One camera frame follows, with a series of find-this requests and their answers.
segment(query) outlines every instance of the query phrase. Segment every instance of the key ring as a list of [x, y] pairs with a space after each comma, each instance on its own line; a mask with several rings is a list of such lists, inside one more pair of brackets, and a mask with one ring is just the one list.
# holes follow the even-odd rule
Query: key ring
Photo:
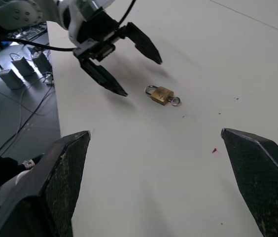
[[179, 97], [173, 97], [171, 99], [169, 99], [169, 102], [173, 105], [173, 106], [179, 106], [181, 104], [180, 98]]

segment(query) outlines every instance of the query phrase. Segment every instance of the power adapter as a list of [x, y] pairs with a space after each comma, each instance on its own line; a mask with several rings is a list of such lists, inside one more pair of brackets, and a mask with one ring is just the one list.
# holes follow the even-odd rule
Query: power adapter
[[23, 86], [23, 81], [15, 74], [12, 69], [1, 70], [0, 78], [11, 90], [19, 89]]
[[46, 73], [46, 72], [51, 72], [52, 67], [51, 64], [49, 63], [48, 59], [46, 58], [45, 54], [43, 52], [39, 52], [35, 56], [32, 57], [32, 60], [40, 73]]
[[19, 73], [24, 77], [30, 76], [35, 72], [34, 68], [32, 68], [32, 66], [28, 63], [28, 61], [22, 56], [16, 57], [12, 61], [12, 64], [16, 67]]

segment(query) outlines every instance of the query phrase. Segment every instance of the gray floor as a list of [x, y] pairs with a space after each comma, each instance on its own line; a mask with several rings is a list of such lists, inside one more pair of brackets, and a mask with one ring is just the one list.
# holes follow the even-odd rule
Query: gray floor
[[[48, 34], [42, 35], [35, 42], [47, 43]], [[4, 50], [0, 50], [0, 64], [5, 69], [13, 68], [14, 72], [18, 74], [18, 71], [11, 64], [10, 53], [18, 53], [28, 59], [31, 58], [30, 53], [27, 47], [23, 45], [9, 46]], [[41, 78], [41, 74], [36, 68], [35, 71], [36, 74], [24, 79], [25, 85], [29, 85]], [[22, 104], [31, 111], [35, 110], [49, 88], [50, 86], [43, 83], [43, 79], [34, 83], [24, 93]], [[24, 87], [18, 90], [10, 90], [0, 79], [0, 92], [16, 101], [20, 100], [23, 90]], [[3, 157], [11, 157], [18, 162], [22, 162], [43, 153], [52, 142], [60, 138], [57, 101], [54, 88], [51, 88], [50, 92], [54, 93], [43, 102], [41, 108], [37, 111], [42, 116], [34, 115], [30, 119], [18, 135], [15, 143], [7, 150]], [[31, 115], [31, 112], [22, 108], [22, 114], [23, 124]], [[19, 121], [19, 104], [0, 95], [0, 146], [18, 130]]]

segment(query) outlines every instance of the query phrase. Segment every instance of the metal ring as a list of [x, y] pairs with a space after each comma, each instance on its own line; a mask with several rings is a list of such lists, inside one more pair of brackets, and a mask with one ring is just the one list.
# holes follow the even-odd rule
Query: metal ring
[[151, 95], [151, 93], [149, 93], [148, 90], [150, 90], [150, 89], [152, 89], [152, 88], [157, 89], [157, 87], [154, 86], [154, 85], [149, 85], [149, 86], [147, 86], [147, 87], [145, 88], [144, 92], [146, 93], [147, 96], [150, 96], [150, 95]]
[[170, 103], [173, 105], [173, 106], [179, 106], [181, 101], [180, 101], [180, 98], [179, 97], [173, 97], [172, 100], [170, 101]]

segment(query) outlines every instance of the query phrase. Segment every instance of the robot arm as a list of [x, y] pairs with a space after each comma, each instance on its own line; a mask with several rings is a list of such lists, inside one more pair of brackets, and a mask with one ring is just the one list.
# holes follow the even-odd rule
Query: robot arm
[[31, 27], [45, 21], [58, 23], [76, 40], [83, 22], [114, 0], [0, 0], [0, 32]]
[[149, 37], [133, 23], [120, 27], [104, 11], [114, 0], [0, 0], [0, 34], [53, 21], [68, 30], [73, 51], [81, 68], [99, 85], [127, 96], [117, 80], [91, 59], [102, 61], [115, 50], [114, 43], [128, 37], [147, 58], [162, 63]]

